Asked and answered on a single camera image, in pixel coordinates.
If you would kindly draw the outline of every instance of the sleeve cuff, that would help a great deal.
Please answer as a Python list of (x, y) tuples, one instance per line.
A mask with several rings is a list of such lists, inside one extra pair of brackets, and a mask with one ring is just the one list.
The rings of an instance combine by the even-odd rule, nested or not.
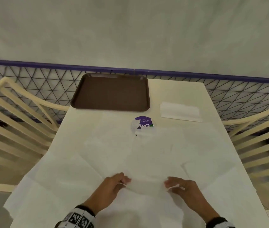
[(86, 206), (77, 206), (61, 221), (57, 228), (94, 228), (94, 213)]
[(228, 222), (225, 218), (213, 218), (206, 224), (206, 228), (235, 228), (235, 226)]

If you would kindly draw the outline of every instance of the purple sticker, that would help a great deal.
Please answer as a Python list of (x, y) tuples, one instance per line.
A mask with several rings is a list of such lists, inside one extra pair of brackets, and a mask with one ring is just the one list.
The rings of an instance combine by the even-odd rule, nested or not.
[(140, 116), (135, 118), (135, 120), (140, 120), (140, 124), (138, 129), (141, 129), (141, 127), (145, 126), (153, 126), (152, 119), (146, 116)]

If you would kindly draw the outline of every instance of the concrete wall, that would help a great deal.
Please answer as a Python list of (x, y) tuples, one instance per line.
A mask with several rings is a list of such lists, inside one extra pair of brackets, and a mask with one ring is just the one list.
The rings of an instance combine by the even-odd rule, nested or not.
[(269, 0), (0, 0), (0, 60), (269, 77)]

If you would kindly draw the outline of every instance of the cream chair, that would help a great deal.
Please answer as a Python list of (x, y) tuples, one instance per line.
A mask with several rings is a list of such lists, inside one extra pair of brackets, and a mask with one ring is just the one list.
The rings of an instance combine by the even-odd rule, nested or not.
[(223, 125), (238, 125), (229, 136), (269, 216), (269, 144), (265, 142), (269, 139), (269, 130), (266, 131), (269, 121), (246, 130), (247, 126), (268, 115), (269, 110), (266, 110), (246, 118), (223, 121)]
[[(41, 113), (37, 113), (25, 104), (11, 92), (10, 88), (32, 100)], [(40, 123), (35, 122), (0, 97), (0, 108), (4, 108), (12, 116), (23, 121), (16, 122), (0, 112), (0, 120), (8, 125), (6, 128), (0, 126), (0, 192), (12, 192), (24, 174), (47, 152), (59, 128), (47, 108), (67, 111), (69, 107), (42, 100), (8, 77), (0, 80), (0, 93), (40, 121)]]

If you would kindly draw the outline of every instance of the black wire grid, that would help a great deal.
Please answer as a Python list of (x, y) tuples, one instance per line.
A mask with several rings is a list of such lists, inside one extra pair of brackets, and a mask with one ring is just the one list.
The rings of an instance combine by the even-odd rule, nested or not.
[[(110, 68), (107, 70), (102, 69), (98, 72), (96, 68), (83, 67), (82, 70), (73, 70), (0, 65), (0, 79), (3, 76), (9, 76), (33, 95), (55, 104), (69, 106), (83, 74), (117, 73), (117, 70), (110, 70)], [(125, 70), (122, 72), (119, 74), (134, 74), (132, 72), (125, 72)], [(146, 72), (137, 72), (136, 74), (153, 79), (203, 82), (222, 120), (240, 119), (269, 109), (269, 79), (265, 80), (267, 83), (264, 83), (264, 79), (261, 80), (263, 82), (252, 82), (250, 80), (246, 81), (246, 79), (249, 79), (246, 77), (242, 77), (242, 80), (239, 80), (238, 76), (229, 76), (228, 80), (220, 80), (212, 79), (213, 77), (220, 77), (220, 75), (212, 74), (205, 74), (206, 78), (196, 78), (197, 75), (194, 73), (192, 77), (189, 77), (188, 73), (185, 77), (182, 75), (174, 76), (174, 73), (171, 72), (160, 72), (159, 75), (156, 72), (154, 73), (155, 75), (148, 75)], [(42, 114), (30, 99), (21, 95), (19, 97), (35, 111)], [(32, 117), (8, 98), (4, 96), (2, 98), (29, 117)], [(3, 108), (0, 108), (0, 111), (8, 116), (12, 116), (9, 111)], [(50, 109), (50, 111), (58, 121), (61, 121), (66, 113), (56, 109)], [(267, 120), (269, 120), (269, 116), (252, 123), (247, 129)], [(231, 130), (235, 126), (226, 126), (226, 129)]]

